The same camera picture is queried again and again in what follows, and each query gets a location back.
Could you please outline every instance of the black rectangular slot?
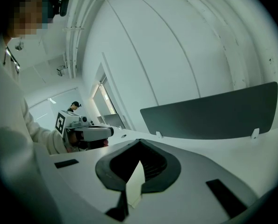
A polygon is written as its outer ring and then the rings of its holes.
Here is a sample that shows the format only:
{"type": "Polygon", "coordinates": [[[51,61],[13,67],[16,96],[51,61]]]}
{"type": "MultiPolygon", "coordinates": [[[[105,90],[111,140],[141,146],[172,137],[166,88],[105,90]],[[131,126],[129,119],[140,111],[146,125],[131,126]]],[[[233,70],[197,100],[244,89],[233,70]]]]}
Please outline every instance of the black rectangular slot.
{"type": "Polygon", "coordinates": [[[78,163],[77,160],[70,159],[70,160],[66,160],[66,161],[63,161],[63,162],[56,162],[55,166],[56,166],[56,168],[64,168],[64,167],[67,167],[67,166],[70,166],[70,165],[76,164],[76,163],[78,163]]]}
{"type": "Polygon", "coordinates": [[[234,218],[247,209],[247,207],[219,180],[206,182],[230,218],[234,218]]]}

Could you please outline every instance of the white device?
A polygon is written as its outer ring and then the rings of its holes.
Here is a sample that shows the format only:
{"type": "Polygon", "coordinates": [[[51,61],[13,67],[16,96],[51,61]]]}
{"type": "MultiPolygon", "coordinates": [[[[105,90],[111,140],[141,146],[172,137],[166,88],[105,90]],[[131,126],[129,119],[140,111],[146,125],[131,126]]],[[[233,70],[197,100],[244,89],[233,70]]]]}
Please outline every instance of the white device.
{"type": "Polygon", "coordinates": [[[98,148],[100,147],[99,140],[107,139],[114,134],[114,130],[111,127],[92,126],[86,116],[63,110],[58,113],[55,128],[61,135],[67,150],[72,152],[98,148]],[[69,134],[71,132],[76,132],[76,136],[82,142],[81,148],[79,143],[76,145],[69,143],[69,134]]]}

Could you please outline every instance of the gray partition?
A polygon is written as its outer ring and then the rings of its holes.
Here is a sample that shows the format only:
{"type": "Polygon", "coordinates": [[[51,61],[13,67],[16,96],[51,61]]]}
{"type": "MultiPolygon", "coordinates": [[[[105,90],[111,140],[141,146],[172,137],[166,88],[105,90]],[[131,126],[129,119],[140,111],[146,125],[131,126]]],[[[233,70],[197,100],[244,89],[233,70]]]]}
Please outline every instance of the gray partition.
{"type": "Polygon", "coordinates": [[[101,116],[98,116],[97,117],[98,121],[101,123],[101,124],[104,124],[105,122],[103,121],[103,118],[101,116]]]}
{"type": "Polygon", "coordinates": [[[104,115],[103,119],[106,124],[110,126],[115,126],[115,127],[122,127],[125,129],[125,126],[119,116],[119,114],[110,114],[110,115],[104,115]]]}
{"type": "Polygon", "coordinates": [[[219,95],[141,110],[151,134],[183,139],[231,139],[271,129],[278,84],[271,82],[219,95]]]}

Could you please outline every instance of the headset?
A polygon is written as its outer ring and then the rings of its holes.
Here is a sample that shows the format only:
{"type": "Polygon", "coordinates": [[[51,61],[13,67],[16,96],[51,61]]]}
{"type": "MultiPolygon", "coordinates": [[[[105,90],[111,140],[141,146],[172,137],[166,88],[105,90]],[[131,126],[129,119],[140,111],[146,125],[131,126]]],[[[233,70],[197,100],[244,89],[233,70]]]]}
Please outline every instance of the headset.
{"type": "Polygon", "coordinates": [[[69,0],[43,0],[43,3],[45,3],[43,7],[46,8],[43,11],[44,19],[47,19],[43,22],[49,23],[55,15],[59,14],[61,17],[66,15],[69,0]]]}

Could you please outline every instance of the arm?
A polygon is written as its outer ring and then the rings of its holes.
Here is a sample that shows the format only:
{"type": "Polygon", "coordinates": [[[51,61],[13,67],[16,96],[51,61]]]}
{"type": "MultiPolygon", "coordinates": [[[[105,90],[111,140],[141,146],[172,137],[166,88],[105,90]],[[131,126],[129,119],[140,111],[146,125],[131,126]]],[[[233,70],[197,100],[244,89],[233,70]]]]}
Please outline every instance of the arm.
{"type": "Polygon", "coordinates": [[[28,132],[33,142],[44,144],[49,154],[67,153],[64,143],[62,142],[62,138],[56,130],[50,131],[48,129],[44,129],[40,127],[38,123],[34,122],[25,100],[23,100],[21,108],[28,132]]]}

